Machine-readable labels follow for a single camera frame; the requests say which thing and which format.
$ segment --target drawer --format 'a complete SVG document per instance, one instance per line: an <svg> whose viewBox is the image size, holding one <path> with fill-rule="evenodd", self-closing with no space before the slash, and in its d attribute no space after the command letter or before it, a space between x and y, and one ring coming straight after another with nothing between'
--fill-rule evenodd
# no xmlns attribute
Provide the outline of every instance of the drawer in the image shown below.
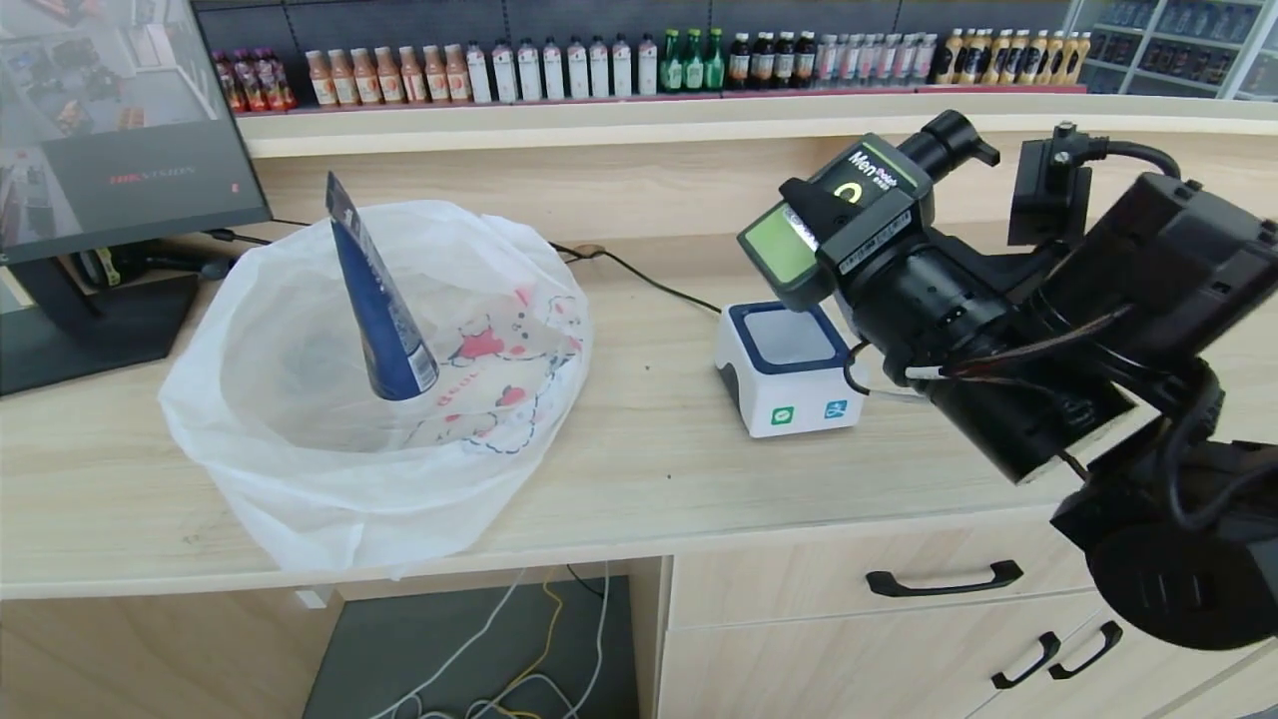
<svg viewBox="0 0 1278 719"><path fill-rule="evenodd" d="M1002 582L993 581L996 563ZM872 572L904 596L875 594L866 580ZM1082 553L1047 521L985 525L679 554L670 626L835 617L1091 586Z"/></svg>

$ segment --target green display screen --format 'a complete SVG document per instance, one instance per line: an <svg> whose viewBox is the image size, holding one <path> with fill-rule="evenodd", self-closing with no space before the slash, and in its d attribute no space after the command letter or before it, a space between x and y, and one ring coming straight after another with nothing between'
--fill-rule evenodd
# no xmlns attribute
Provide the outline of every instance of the green display screen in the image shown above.
<svg viewBox="0 0 1278 719"><path fill-rule="evenodd" d="M741 235L759 263L782 284L795 281L817 264L815 253L786 217L787 213L792 213L790 207L778 204Z"/></svg>

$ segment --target black handle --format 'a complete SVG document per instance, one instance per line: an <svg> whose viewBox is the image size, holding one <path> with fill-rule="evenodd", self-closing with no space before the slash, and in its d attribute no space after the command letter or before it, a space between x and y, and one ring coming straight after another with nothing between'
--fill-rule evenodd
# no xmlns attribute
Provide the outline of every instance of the black handle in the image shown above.
<svg viewBox="0 0 1278 719"><path fill-rule="evenodd" d="M1109 654L1111 649L1118 646L1118 642L1122 640L1122 627L1118 626L1118 622L1105 622L1104 624L1100 624L1100 636L1105 637L1105 646L1100 647L1100 651L1093 654L1091 659L1080 664L1077 669L1066 669L1059 664L1053 664L1048 667L1047 673L1057 681L1077 677L1084 669L1091 667L1099 662L1102 656Z"/></svg>
<svg viewBox="0 0 1278 719"><path fill-rule="evenodd" d="M1026 669L1024 674L1016 677L1015 679L1008 679L1007 674L999 672L989 678L990 682L994 682L996 690L1010 690L1025 679L1029 679L1030 674L1038 672L1043 667L1047 667L1047 663L1056 658L1056 653L1061 651L1061 640L1056 639L1056 635L1052 632L1040 636L1039 644L1043 645L1043 656L1034 663L1034 667Z"/></svg>
<svg viewBox="0 0 1278 719"><path fill-rule="evenodd" d="M1025 572L1016 566L1016 562L1005 559L989 566L994 572L994 579L979 585L958 585L955 587L914 589L896 581L892 572L870 572L865 575L865 584L870 591L882 596L941 596L943 594L967 594L973 591L997 590L1006 587L1025 576Z"/></svg>

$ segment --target cabinet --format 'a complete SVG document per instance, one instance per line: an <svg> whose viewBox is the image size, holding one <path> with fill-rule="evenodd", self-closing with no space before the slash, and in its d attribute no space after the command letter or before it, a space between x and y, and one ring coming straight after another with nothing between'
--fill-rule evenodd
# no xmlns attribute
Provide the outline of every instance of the cabinet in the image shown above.
<svg viewBox="0 0 1278 719"><path fill-rule="evenodd" d="M1266 650L1180 649L1145 635L1107 609L1075 632L1045 670L1017 691L996 695L974 719L1149 716L1177 691L1195 687L1256 651Z"/></svg>
<svg viewBox="0 0 1278 719"><path fill-rule="evenodd" d="M672 631L662 719L966 716L1102 609L1094 593L837 619Z"/></svg>

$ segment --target bottle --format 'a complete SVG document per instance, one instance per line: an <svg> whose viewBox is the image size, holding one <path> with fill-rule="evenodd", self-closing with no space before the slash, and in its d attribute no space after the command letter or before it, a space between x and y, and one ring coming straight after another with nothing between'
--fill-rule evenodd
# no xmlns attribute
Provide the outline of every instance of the bottle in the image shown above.
<svg viewBox="0 0 1278 719"><path fill-rule="evenodd" d="M449 70L443 65L443 59L440 57L438 45L426 45L422 47L422 57L426 59L426 64L422 66L422 72L426 73L426 89L431 93L432 102L451 102L452 98L449 96Z"/></svg>
<svg viewBox="0 0 1278 719"><path fill-rule="evenodd" d="M257 77L257 68L253 66L253 59L249 57L248 50L235 51L235 78L240 80L240 87L244 88L244 101L249 112L263 112L267 110L266 93L262 92L262 80Z"/></svg>
<svg viewBox="0 0 1278 719"><path fill-rule="evenodd" d="M612 93L617 97L630 97L631 75L630 43L626 42L625 33L619 32L617 41L612 43Z"/></svg>
<svg viewBox="0 0 1278 719"><path fill-rule="evenodd" d="M985 55L987 47L989 47L989 38L985 37L985 31L980 31L967 43L967 57L964 59L958 84L975 84L980 79L980 59Z"/></svg>
<svg viewBox="0 0 1278 719"><path fill-rule="evenodd" d="M590 96L590 65L581 38L573 36L567 46L567 92L573 100Z"/></svg>
<svg viewBox="0 0 1278 719"><path fill-rule="evenodd" d="M368 50L355 47L350 51L350 61L355 66L355 89L359 91L359 101L364 105L381 105L382 86L377 82L377 68L373 66Z"/></svg>
<svg viewBox="0 0 1278 719"><path fill-rule="evenodd" d="M833 86L838 72L838 36L822 34L820 47L817 49L817 79L815 87L826 89Z"/></svg>
<svg viewBox="0 0 1278 719"><path fill-rule="evenodd" d="M772 82L768 87L776 89L790 87L790 78L795 74L795 33L782 32L777 40L776 61L772 66Z"/></svg>
<svg viewBox="0 0 1278 719"><path fill-rule="evenodd" d="M1007 55L1011 51L1012 31L998 31L998 38L994 40L994 45L990 47L993 59L989 61L989 66L985 68L984 74L980 75L982 84L998 84L998 78L1003 77L1003 69L1007 68Z"/></svg>
<svg viewBox="0 0 1278 719"><path fill-rule="evenodd" d="M914 72L910 77L910 84L927 84L928 75L932 74L932 61L937 56L937 33L929 32L923 36L923 45L919 45L919 51L914 55Z"/></svg>
<svg viewBox="0 0 1278 719"><path fill-rule="evenodd" d="M1172 28L1172 32L1174 34L1187 34L1191 27L1190 22L1194 19L1194 15L1196 13L1197 13L1197 3L1190 3L1185 8L1185 11L1181 13L1181 17L1176 19L1176 27Z"/></svg>
<svg viewBox="0 0 1278 719"><path fill-rule="evenodd" d="M332 86L337 93L337 103L343 107L359 105L359 88L355 86L355 72L346 61L345 50L330 50L328 63L332 65Z"/></svg>
<svg viewBox="0 0 1278 719"><path fill-rule="evenodd" d="M941 46L941 51L937 54L937 59L933 63L937 66L937 73L933 79L934 83L950 84L955 80L955 75L962 72L962 66L958 65L960 57L964 56L962 49L962 28L956 27L950 31L950 37L947 37L946 43Z"/></svg>
<svg viewBox="0 0 1278 719"><path fill-rule="evenodd" d="M1074 46L1070 59L1065 61L1065 78L1057 84L1076 84L1079 82L1079 73L1082 72L1082 61L1088 59L1088 52L1090 51L1091 33L1085 32L1079 38L1077 45Z"/></svg>
<svg viewBox="0 0 1278 719"><path fill-rule="evenodd" d="M838 74L835 77L836 87L851 87L856 84L856 70L861 66L861 45L865 36L861 33L838 36Z"/></svg>
<svg viewBox="0 0 1278 719"><path fill-rule="evenodd" d="M400 47L400 79L404 82L404 96L413 105L431 101L426 91L426 74L417 63L417 51L412 45Z"/></svg>
<svg viewBox="0 0 1278 719"><path fill-rule="evenodd" d="M712 27L711 42L705 47L705 89L718 92L723 89L723 31Z"/></svg>
<svg viewBox="0 0 1278 719"><path fill-rule="evenodd" d="M999 68L998 84L1012 84L1016 82L1016 73L1021 69L1021 63L1025 60L1025 50L1029 43L1030 31L1016 31L1016 34L1012 36L1012 43L1007 46L1007 57L1003 60L1002 68Z"/></svg>
<svg viewBox="0 0 1278 719"><path fill-rule="evenodd" d="M910 72L914 69L914 54L919 51L919 38L921 33L910 33L901 37L901 45L896 49L896 61L892 63L892 84L905 86L910 83Z"/></svg>
<svg viewBox="0 0 1278 719"><path fill-rule="evenodd" d="M849 78L849 82L852 84L870 84L874 82L874 70L878 69L878 57L882 51L883 33L866 34L856 54L856 74Z"/></svg>
<svg viewBox="0 0 1278 719"><path fill-rule="evenodd" d="M1251 26L1256 22L1256 9L1243 8L1242 13L1238 15L1238 20L1233 23L1233 29L1229 31L1229 42L1242 42L1251 33ZM1224 66L1233 64L1233 55L1228 56Z"/></svg>
<svg viewBox="0 0 1278 719"><path fill-rule="evenodd" d="M498 38L492 46L492 79L497 84L497 100L501 102L514 102L519 100L519 80L515 79L515 52L506 43L506 38Z"/></svg>
<svg viewBox="0 0 1278 719"><path fill-rule="evenodd" d="M470 75L470 95L475 102L492 102L492 83L488 80L488 59L479 47L479 42L472 40L466 43L466 72Z"/></svg>
<svg viewBox="0 0 1278 719"><path fill-rule="evenodd" d="M594 36L589 55L590 97L607 97L611 83L608 82L608 46L603 43L603 36Z"/></svg>
<svg viewBox="0 0 1278 719"><path fill-rule="evenodd" d="M328 75L328 68L323 64L323 54L318 50L307 52L307 61L311 63L311 82L316 83L316 97L320 100L321 107L334 107L337 103L336 92L328 93L327 97L332 98L328 102L325 102L326 95L323 95L323 88L318 84L320 80L316 79L317 70L312 54L318 56L321 68L320 72L327 80L325 88L332 84L332 78ZM231 61L226 59L226 52L222 52L221 50L213 51L213 69L217 70L217 82L222 86L222 95L226 96L226 103L230 106L231 112L248 111L248 101L244 98L244 93L240 92L239 84L235 82L235 68L231 65Z"/></svg>
<svg viewBox="0 0 1278 719"><path fill-rule="evenodd" d="M728 47L727 79L723 87L727 89L745 89L750 79L750 34L739 32L732 36L732 46Z"/></svg>
<svg viewBox="0 0 1278 719"><path fill-rule="evenodd" d="M546 97L564 100L564 54L553 36L547 37L542 47L542 69L546 70Z"/></svg>
<svg viewBox="0 0 1278 719"><path fill-rule="evenodd" d="M294 95L293 87L289 86L289 75L284 70L284 63L275 54L275 50L270 47L262 49L262 56L271 61L271 66L275 69L275 82L280 84L280 92L284 95L284 106L286 110L291 110L298 106L298 96Z"/></svg>
<svg viewBox="0 0 1278 719"><path fill-rule="evenodd" d="M776 54L772 46L772 33L760 32L754 47L750 49L750 89L764 89L772 82L772 65Z"/></svg>
<svg viewBox="0 0 1278 719"><path fill-rule="evenodd" d="M391 49L381 46L373 50L377 56L377 84L382 88L382 97L387 105L404 103L404 78L400 69L395 66L395 57L391 57Z"/></svg>
<svg viewBox="0 0 1278 719"><path fill-rule="evenodd" d="M799 33L795 43L795 73L790 75L790 87L806 89L812 87L813 70L817 66L817 33L805 29Z"/></svg>
<svg viewBox="0 0 1278 719"><path fill-rule="evenodd" d="M705 84L705 64L702 63L702 31L690 28L684 45L684 92L700 92Z"/></svg>
<svg viewBox="0 0 1278 719"><path fill-rule="evenodd" d="M657 95L657 43L652 33L643 33L639 43L639 95Z"/></svg>
<svg viewBox="0 0 1278 719"><path fill-rule="evenodd" d="M1065 31L1058 29L1052 33L1052 40L1047 43L1047 52L1043 54L1043 61L1039 63L1038 74L1034 77L1034 84L1051 84L1052 78L1056 73L1061 72L1061 65L1065 64Z"/></svg>
<svg viewBox="0 0 1278 719"><path fill-rule="evenodd" d="M874 70L872 84L891 84L892 68L896 65L896 51L900 43L901 36L895 32L883 38L883 50L879 51L878 68Z"/></svg>
<svg viewBox="0 0 1278 719"><path fill-rule="evenodd" d="M1233 5L1226 5L1224 11L1217 18L1215 24L1212 26L1212 32L1208 34L1212 40L1224 40L1229 34L1229 28L1233 27Z"/></svg>
<svg viewBox="0 0 1278 719"><path fill-rule="evenodd" d="M454 102L470 102L470 72L458 43L443 46L443 73L449 78L449 97Z"/></svg>
<svg viewBox="0 0 1278 719"><path fill-rule="evenodd" d="M541 52L533 47L533 38L524 37L515 51L515 64L519 68L519 91L524 102L542 101L542 63Z"/></svg>

